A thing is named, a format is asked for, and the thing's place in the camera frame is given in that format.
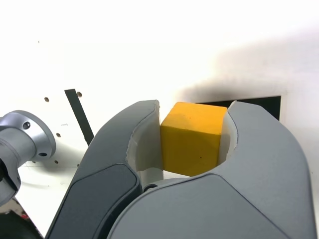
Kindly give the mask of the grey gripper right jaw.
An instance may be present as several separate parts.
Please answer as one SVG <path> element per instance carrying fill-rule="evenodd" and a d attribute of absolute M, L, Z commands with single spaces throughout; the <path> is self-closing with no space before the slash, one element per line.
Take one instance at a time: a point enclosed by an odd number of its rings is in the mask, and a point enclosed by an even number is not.
<path fill-rule="evenodd" d="M 292 133 L 258 105 L 233 102 L 224 117 L 225 160 L 169 179 L 130 203 L 111 239 L 314 239 L 308 163 Z"/>

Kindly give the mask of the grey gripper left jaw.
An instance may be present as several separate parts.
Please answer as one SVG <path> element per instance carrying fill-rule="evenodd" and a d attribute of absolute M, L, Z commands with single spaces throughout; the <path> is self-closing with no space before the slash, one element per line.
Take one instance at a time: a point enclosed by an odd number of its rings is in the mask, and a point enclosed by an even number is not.
<path fill-rule="evenodd" d="M 162 179 L 160 104 L 139 101 L 96 133 L 46 237 L 105 239 L 119 214 Z"/>

